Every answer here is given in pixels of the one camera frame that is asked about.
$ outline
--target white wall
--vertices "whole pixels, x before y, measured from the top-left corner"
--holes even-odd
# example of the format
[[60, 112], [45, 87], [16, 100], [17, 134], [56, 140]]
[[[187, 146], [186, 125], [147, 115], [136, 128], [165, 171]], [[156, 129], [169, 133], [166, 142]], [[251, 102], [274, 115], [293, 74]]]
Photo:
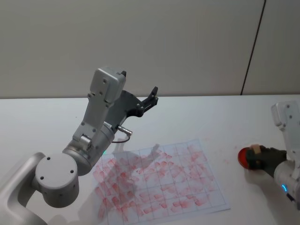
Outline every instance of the white wall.
[[267, 0], [243, 94], [300, 94], [299, 23], [299, 0]]
[[127, 70], [138, 95], [239, 94], [263, 0], [2, 0], [0, 98], [86, 96]]

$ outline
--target red object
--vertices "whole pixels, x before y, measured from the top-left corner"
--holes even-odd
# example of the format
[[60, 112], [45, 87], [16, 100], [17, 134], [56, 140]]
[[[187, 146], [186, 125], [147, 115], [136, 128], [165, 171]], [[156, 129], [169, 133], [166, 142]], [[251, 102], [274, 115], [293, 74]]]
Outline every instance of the red object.
[[248, 162], [246, 160], [246, 152], [249, 148], [243, 148], [238, 154], [238, 161], [245, 169], [249, 169]]

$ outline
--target table surface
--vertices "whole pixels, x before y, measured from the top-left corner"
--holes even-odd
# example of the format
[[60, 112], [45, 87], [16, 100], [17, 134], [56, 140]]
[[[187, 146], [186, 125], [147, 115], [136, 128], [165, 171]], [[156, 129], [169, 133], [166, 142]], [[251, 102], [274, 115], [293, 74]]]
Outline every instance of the table surface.
[[[239, 150], [253, 143], [285, 149], [270, 108], [287, 100], [300, 104], [300, 95], [160, 97], [142, 118], [125, 121], [124, 126], [134, 132], [132, 138], [126, 144], [111, 144], [108, 152], [200, 140], [231, 209], [169, 224], [298, 224], [300, 214], [273, 179], [263, 172], [246, 171], [237, 161]], [[0, 100], [0, 178], [24, 155], [60, 153], [81, 122], [87, 102], [85, 98]], [[36, 192], [27, 208], [50, 225], [96, 225], [90, 204], [91, 174], [79, 182], [80, 193], [72, 205], [52, 208]]]

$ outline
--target grid paper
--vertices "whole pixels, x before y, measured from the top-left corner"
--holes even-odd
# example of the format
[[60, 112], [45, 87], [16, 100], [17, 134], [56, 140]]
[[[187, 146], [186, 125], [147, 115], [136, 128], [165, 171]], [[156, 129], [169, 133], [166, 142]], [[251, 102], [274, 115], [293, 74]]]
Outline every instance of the grid paper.
[[229, 209], [198, 140], [104, 154], [93, 176], [100, 225], [159, 224]]

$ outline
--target blue led light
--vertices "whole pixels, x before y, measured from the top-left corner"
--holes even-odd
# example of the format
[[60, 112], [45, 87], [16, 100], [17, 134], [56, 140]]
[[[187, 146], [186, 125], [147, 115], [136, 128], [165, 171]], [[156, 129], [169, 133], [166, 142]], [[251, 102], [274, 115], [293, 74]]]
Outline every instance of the blue led light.
[[281, 187], [282, 187], [282, 189], [285, 191], [285, 192], [287, 192], [287, 187], [283, 184], [283, 185], [281, 185]]

